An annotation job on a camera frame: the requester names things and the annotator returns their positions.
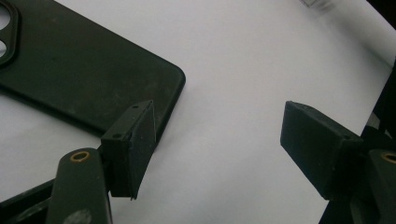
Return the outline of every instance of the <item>brass insert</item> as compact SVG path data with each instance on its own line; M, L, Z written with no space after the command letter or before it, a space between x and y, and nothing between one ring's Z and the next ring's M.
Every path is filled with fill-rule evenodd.
M90 157L90 153L87 151L76 152L70 157L70 161L72 162L82 162L87 160Z
M386 152L386 153L382 153L381 156L382 156L382 159L396 164L396 155L395 154Z

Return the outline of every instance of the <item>white surface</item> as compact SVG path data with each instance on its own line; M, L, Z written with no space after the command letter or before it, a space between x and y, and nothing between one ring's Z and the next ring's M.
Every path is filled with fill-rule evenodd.
M396 52L395 31L363 0L59 2L187 77L137 201L111 200L114 223L318 223L327 203L279 145L284 104L359 134ZM0 201L53 178L65 153L99 146L1 95L0 113Z

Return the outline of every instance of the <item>screw hole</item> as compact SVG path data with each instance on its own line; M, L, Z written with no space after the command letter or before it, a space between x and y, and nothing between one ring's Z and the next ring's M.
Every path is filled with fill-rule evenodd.
M6 44L0 40L0 58L3 57L4 54L6 54L6 51L7 51Z
M395 154L384 153L384 154L382 154L382 159L396 164L396 155Z
M0 4L0 30L6 28L11 20L8 10Z
M82 162L87 160L90 157L90 153L87 151L76 152L70 157L70 161L72 162Z
M115 133L115 134L113 134L113 138L120 138L121 137L121 134L120 133Z

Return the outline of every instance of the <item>white table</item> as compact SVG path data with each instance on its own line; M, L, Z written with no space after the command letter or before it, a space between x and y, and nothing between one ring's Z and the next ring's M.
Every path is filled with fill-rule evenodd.
M396 53L395 31L364 0L59 2L187 77L137 201L111 199L114 223L318 223L327 202L279 144L284 104L360 134ZM4 95L0 133L0 201L100 144Z

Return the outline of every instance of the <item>textured black surface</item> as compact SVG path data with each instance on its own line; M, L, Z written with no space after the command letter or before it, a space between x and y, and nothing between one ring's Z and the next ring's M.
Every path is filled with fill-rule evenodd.
M3 90L101 134L130 105L153 100L161 137L185 83L178 67L54 1L8 2L19 13L0 36L18 32L5 41L15 53L0 61Z

